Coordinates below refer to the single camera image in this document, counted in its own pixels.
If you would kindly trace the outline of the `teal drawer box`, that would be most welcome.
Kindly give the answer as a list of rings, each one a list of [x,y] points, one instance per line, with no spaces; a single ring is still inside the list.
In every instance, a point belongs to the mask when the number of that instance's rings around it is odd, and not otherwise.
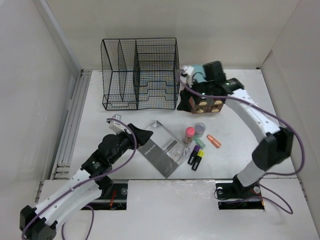
[[[207,81],[205,70],[202,65],[196,64],[191,66],[194,67],[195,71],[192,76],[193,82],[197,81],[201,83]],[[193,114],[219,113],[224,106],[223,101],[220,99],[199,97],[197,95],[192,95],[189,99],[189,102],[192,106]]]

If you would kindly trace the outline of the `grey setup guide booklet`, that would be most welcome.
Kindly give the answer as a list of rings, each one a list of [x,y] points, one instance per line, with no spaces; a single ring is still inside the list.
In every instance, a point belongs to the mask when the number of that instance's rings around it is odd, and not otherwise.
[[[191,149],[158,120],[147,128],[153,135],[138,151],[164,177],[168,178],[191,154]]]

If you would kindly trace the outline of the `clear jar of paper clips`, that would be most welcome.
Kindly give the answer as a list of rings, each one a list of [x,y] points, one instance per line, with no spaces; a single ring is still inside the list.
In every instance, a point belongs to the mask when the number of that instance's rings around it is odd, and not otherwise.
[[[197,122],[194,125],[194,130],[195,130],[195,134],[194,134],[195,136],[202,137],[206,132],[206,125],[202,122]]]

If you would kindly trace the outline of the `pink cap glitter bottle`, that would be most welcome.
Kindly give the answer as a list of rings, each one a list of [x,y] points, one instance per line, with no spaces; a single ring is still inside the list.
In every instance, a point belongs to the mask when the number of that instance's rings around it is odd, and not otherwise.
[[[184,139],[183,139],[183,142],[186,144],[186,145],[189,145],[192,141],[193,141],[193,138],[195,136],[195,128],[194,127],[187,127],[185,129],[185,136],[184,136]]]

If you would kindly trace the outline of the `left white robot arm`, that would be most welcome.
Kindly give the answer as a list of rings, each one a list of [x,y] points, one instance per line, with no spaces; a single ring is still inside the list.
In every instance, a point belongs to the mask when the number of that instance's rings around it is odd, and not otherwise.
[[[153,132],[124,124],[123,129],[103,137],[92,155],[57,192],[36,206],[20,211],[19,228],[23,240],[52,240],[57,230],[90,202],[111,195],[113,180],[109,174],[119,170],[112,165],[128,150],[134,154]]]

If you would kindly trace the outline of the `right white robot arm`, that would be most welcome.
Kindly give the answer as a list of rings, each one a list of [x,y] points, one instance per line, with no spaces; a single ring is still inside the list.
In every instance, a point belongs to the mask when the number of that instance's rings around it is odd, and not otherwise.
[[[226,78],[222,63],[185,65],[179,73],[183,82],[178,110],[193,114],[218,113],[223,106],[232,109],[255,136],[258,145],[251,161],[231,183],[217,187],[223,199],[245,199],[258,181],[275,165],[290,157],[293,131],[268,119],[236,78]]]

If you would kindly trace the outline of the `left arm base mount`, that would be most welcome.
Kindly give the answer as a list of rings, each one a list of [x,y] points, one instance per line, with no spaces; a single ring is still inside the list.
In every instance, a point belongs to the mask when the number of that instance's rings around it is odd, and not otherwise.
[[[95,211],[124,211],[127,209],[128,180],[114,180],[111,192],[90,202]]]

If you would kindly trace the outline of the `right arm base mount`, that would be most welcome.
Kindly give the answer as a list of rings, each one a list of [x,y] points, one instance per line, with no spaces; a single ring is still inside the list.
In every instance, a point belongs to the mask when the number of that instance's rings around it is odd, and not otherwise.
[[[218,181],[215,184],[215,198],[219,210],[264,210],[261,188],[258,183],[237,190],[232,181]]]

